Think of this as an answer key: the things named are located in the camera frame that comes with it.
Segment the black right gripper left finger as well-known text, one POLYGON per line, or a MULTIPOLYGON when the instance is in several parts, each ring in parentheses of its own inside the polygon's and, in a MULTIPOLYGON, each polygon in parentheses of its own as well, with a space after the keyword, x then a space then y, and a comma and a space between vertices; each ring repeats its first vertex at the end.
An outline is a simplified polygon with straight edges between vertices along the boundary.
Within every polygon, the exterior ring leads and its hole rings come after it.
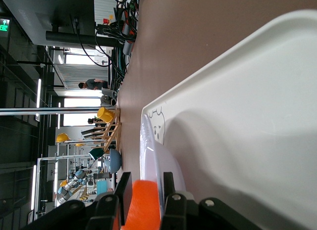
POLYGON ((132 200, 132 177, 122 174, 113 192, 102 193, 86 207, 70 200, 23 227, 24 230, 119 230, 126 224, 132 200))

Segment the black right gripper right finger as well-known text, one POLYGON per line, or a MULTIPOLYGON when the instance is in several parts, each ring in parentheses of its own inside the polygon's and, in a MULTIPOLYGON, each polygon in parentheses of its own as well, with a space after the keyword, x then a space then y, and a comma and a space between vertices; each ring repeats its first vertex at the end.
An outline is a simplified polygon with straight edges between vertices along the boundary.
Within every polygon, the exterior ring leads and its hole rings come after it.
POLYGON ((164 211, 161 230, 254 230, 255 224, 221 200, 199 203, 176 192, 172 172, 164 172, 164 211))

